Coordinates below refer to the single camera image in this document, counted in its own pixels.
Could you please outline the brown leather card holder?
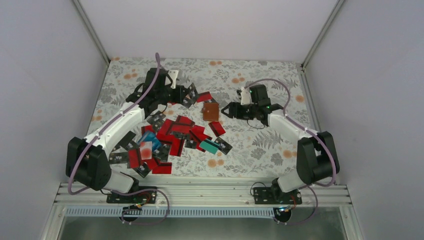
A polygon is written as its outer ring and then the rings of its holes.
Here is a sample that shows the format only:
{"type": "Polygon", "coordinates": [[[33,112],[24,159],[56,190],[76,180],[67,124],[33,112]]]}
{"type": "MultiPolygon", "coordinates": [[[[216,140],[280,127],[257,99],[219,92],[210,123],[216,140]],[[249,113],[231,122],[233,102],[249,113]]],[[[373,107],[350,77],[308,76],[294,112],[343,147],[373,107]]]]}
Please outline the brown leather card holder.
{"type": "Polygon", "coordinates": [[[217,102],[204,102],[202,108],[202,119],[209,122],[219,121],[220,108],[217,102]]]}

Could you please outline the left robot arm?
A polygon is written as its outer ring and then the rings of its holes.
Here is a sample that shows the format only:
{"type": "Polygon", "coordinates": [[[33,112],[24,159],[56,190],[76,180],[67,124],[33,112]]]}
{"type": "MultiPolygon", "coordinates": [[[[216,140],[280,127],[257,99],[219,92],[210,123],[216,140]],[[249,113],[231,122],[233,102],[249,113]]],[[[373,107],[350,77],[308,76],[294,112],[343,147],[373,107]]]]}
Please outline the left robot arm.
{"type": "Polygon", "coordinates": [[[177,76],[160,67],[151,68],[145,82],[139,84],[118,112],[91,134],[72,138],[67,145],[65,174],[69,184],[77,181],[85,189],[119,192],[131,203],[139,197],[136,180],[113,170],[109,155],[136,125],[140,124],[158,105],[181,104],[189,89],[177,83],[177,76]]]}

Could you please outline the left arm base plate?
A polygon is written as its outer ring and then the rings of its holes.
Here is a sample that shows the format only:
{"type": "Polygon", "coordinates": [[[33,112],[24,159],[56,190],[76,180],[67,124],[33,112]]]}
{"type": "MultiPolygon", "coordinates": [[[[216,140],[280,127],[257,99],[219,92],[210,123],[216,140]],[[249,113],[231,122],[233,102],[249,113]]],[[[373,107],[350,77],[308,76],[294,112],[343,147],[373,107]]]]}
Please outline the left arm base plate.
{"type": "Polygon", "coordinates": [[[143,192],[133,195],[121,195],[117,193],[109,193],[106,198],[108,204],[154,204],[156,202],[157,187],[140,186],[139,190],[143,192]]]}

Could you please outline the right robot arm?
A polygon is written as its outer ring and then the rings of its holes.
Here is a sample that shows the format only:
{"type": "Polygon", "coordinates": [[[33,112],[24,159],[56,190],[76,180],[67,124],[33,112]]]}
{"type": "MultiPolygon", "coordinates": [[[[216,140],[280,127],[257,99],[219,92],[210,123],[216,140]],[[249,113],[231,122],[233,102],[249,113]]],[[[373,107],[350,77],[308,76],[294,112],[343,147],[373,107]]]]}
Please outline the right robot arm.
{"type": "Polygon", "coordinates": [[[290,192],[316,184],[329,187],[335,183],[340,165],[333,136],[302,126],[286,113],[286,107],[272,104],[263,84],[238,90],[240,102],[231,102],[221,113],[239,120],[259,120],[264,126],[279,130],[297,144],[296,170],[273,181],[271,198],[278,204],[290,197],[290,192]]]}

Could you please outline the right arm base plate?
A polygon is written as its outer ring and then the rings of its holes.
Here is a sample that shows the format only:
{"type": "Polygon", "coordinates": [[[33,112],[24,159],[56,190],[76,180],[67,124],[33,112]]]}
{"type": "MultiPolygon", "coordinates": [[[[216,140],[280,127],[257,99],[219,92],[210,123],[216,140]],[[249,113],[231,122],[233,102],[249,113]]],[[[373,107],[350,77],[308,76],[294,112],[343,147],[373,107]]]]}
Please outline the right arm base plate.
{"type": "Polygon", "coordinates": [[[252,194],[256,205],[301,205],[303,203],[302,195],[297,189],[282,192],[271,187],[254,187],[252,194]]]}

